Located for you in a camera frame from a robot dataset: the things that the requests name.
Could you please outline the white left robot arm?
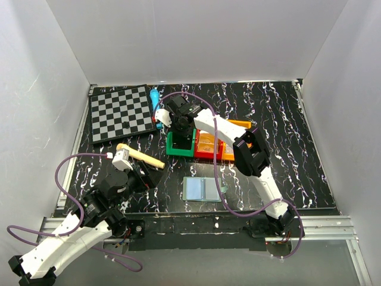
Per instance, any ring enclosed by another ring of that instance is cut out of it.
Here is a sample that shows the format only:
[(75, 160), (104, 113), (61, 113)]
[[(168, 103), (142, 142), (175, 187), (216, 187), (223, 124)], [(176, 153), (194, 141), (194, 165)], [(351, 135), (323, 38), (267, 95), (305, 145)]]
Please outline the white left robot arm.
[(74, 260), (101, 241), (144, 236), (142, 220), (128, 220), (121, 203), (136, 193), (157, 187), (162, 170), (139, 161), (123, 171), (112, 168), (80, 200), (60, 225), (33, 250), (13, 256), (8, 264), (20, 285), (53, 285)]

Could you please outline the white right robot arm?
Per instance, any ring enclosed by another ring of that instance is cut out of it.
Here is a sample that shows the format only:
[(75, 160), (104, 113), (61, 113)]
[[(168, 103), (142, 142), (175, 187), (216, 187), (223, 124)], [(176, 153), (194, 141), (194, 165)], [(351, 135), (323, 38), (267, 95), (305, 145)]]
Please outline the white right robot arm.
[(270, 152), (259, 128), (244, 128), (219, 116), (207, 103), (194, 104), (176, 94), (165, 105), (170, 121), (165, 125), (175, 133), (192, 128), (214, 135), (233, 149), (235, 166), (249, 177), (263, 203), (270, 232), (282, 237), (291, 230), (295, 212), (284, 202), (270, 166)]

